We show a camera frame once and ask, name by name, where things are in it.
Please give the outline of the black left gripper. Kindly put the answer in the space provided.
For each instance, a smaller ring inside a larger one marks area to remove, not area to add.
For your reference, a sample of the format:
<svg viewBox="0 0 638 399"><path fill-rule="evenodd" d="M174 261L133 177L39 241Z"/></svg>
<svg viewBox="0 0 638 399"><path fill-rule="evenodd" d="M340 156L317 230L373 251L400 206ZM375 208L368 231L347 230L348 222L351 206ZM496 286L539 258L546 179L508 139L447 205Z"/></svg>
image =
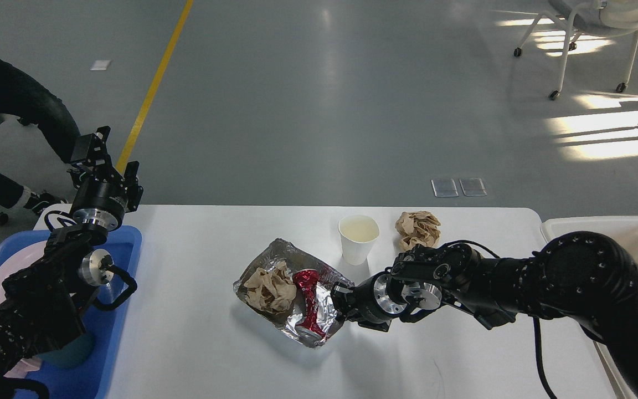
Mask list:
<svg viewBox="0 0 638 399"><path fill-rule="evenodd" d="M138 209L143 187L137 177L138 161L127 163L122 186L104 182L121 179L106 146L110 132L111 127L101 126L93 134L76 139L70 156L69 174L73 185L80 186L71 205L73 220L79 224L95 224L112 232L122 226L126 213ZM91 177L97 180L86 180Z"/></svg>

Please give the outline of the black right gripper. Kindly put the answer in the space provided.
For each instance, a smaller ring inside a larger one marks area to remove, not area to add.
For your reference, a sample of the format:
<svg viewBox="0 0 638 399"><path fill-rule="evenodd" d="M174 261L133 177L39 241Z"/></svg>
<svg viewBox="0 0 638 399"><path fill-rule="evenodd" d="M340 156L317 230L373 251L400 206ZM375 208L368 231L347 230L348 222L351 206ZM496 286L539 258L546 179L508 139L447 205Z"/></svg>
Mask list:
<svg viewBox="0 0 638 399"><path fill-rule="evenodd" d="M330 296L338 321L354 321L362 328L387 333L395 318L404 313L407 303L400 294L403 284L392 283L390 273L379 273L349 287L334 283Z"/></svg>

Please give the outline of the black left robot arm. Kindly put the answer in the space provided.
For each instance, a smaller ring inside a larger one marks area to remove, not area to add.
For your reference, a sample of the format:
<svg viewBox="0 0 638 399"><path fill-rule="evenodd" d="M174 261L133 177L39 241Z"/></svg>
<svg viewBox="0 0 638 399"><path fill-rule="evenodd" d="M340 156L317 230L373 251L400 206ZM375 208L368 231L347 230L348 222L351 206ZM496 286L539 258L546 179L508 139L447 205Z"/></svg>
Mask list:
<svg viewBox="0 0 638 399"><path fill-rule="evenodd" d="M70 163L82 175L68 213L71 223L52 229L43 256L3 281L0 398L13 398L18 390L50 397L45 384L8 378L8 371L22 359L63 349L83 336L90 306L116 310L137 290L134 278L101 248L143 195L139 163L131 161L118 172L106 147L109 134L110 127L102 126L76 140Z"/></svg>

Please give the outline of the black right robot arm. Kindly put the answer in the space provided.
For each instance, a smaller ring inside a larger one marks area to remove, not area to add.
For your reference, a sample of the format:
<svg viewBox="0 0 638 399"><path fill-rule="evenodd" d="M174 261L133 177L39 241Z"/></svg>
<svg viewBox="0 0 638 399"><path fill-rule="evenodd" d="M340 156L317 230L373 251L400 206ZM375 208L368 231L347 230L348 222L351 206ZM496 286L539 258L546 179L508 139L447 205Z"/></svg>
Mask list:
<svg viewBox="0 0 638 399"><path fill-rule="evenodd" d="M467 240L439 248L416 245L393 265L356 287L334 284L338 321L388 331L390 323L417 323L443 305L493 329L522 313L533 318L535 358L546 379L540 320L568 316L593 341L607 346L625 383L638 397L638 265L625 248L601 233L554 238L524 259L484 258Z"/></svg>

